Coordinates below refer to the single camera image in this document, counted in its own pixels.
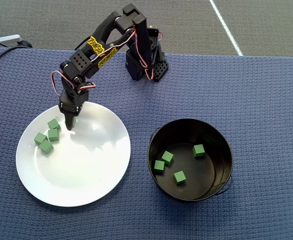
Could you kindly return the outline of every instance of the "floor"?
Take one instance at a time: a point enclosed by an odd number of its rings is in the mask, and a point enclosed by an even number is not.
[[[166,53],[293,57],[293,0],[0,0],[0,37],[73,50],[130,2],[163,32]]]

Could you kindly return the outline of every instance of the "robotic arm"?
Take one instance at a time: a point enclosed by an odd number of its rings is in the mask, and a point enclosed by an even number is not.
[[[110,33],[117,29],[122,36],[106,44]],[[95,88],[90,79],[119,49],[129,47],[126,52],[125,66],[133,80],[140,80],[144,75],[149,80],[160,81],[169,65],[158,40],[159,30],[147,27],[147,19],[132,4],[123,8],[123,15],[111,13],[90,36],[81,49],[69,60],[60,65],[63,92],[59,98],[59,109],[65,116],[68,130],[73,127],[73,119],[81,112],[83,103],[89,99],[88,89]]]

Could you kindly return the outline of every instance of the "blue textured mat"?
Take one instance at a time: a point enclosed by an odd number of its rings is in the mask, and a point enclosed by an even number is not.
[[[0,239],[293,239],[293,58],[168,54],[169,71],[154,83],[131,80],[116,54],[92,78],[90,101],[125,124],[127,172],[102,199],[62,208],[29,194],[15,154],[27,125],[58,104],[50,73],[70,54],[16,49],[0,60]],[[187,204],[158,190],[150,135],[178,118],[206,121],[229,141],[229,191]]]

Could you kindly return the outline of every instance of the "green wooden block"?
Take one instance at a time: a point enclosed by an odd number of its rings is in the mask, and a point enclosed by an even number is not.
[[[43,152],[48,154],[53,149],[53,145],[48,140],[44,140],[39,146]]]
[[[58,129],[59,130],[61,128],[56,119],[52,119],[51,121],[49,121],[47,123],[47,125],[50,129]]]
[[[59,131],[55,128],[55,129],[49,129],[49,131],[47,132],[47,136],[48,139],[50,139],[50,141],[58,141],[59,140]]]
[[[183,171],[178,171],[176,172],[174,175],[173,175],[173,178],[174,178],[174,181],[175,183],[178,185],[178,184],[181,184],[181,183],[184,183],[186,181],[186,176],[185,174],[183,173]]]
[[[173,154],[171,152],[165,151],[161,159],[165,162],[166,165],[169,165],[173,159]]]
[[[164,161],[155,160],[154,171],[159,172],[159,173],[162,173],[164,169],[165,169],[165,162]]]
[[[46,135],[42,134],[41,132],[39,132],[34,138],[34,141],[36,144],[41,144],[43,143],[44,140],[48,140],[48,138]]]
[[[200,157],[200,156],[203,156],[205,154],[205,148],[203,147],[202,144],[194,145],[192,150],[193,150],[193,153],[194,153],[195,157]]]

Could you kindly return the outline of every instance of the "bucket rim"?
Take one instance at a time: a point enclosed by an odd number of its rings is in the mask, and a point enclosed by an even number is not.
[[[231,170],[230,170],[230,173],[229,175],[227,176],[227,179],[225,181],[225,183],[221,186],[221,188],[214,194],[211,194],[205,198],[202,198],[202,199],[183,199],[183,198],[179,198],[179,197],[176,197],[176,196],[173,196],[172,194],[168,193],[167,191],[165,191],[158,183],[157,179],[155,178],[155,176],[152,174],[152,166],[150,166],[149,164],[149,152],[150,152],[150,146],[151,146],[151,143],[153,141],[153,139],[156,137],[156,135],[159,133],[159,131],[164,128],[165,126],[173,123],[173,122],[176,122],[176,121],[180,121],[180,120],[194,120],[194,121],[198,121],[198,122],[202,122],[204,124],[207,124],[209,125],[210,127],[212,127],[214,130],[216,130],[216,132],[224,139],[224,141],[226,142],[228,148],[229,148],[229,151],[231,153]],[[199,119],[195,119],[195,118],[178,118],[178,119],[175,119],[175,120],[172,120],[172,121],[169,121],[167,122],[166,124],[164,124],[163,126],[161,127],[158,127],[156,130],[156,133],[153,133],[153,135],[151,136],[151,139],[150,139],[150,142],[148,144],[148,148],[147,148],[147,167],[150,171],[150,174],[153,178],[153,180],[155,181],[156,185],[160,188],[160,190],[165,193],[167,196],[169,196],[170,199],[172,200],[175,200],[175,201],[178,201],[178,202],[187,202],[187,203],[191,203],[191,202],[198,202],[198,201],[203,201],[203,200],[206,200],[208,198],[211,198],[211,197],[214,197],[217,193],[219,193],[225,186],[226,184],[229,182],[229,179],[232,175],[232,171],[233,171],[233,164],[234,164],[234,159],[233,159],[233,153],[232,153],[232,149],[231,149],[231,146],[229,144],[229,142],[226,140],[226,138],[214,127],[212,126],[211,124],[207,123],[206,121],[202,121],[202,120],[199,120]]]

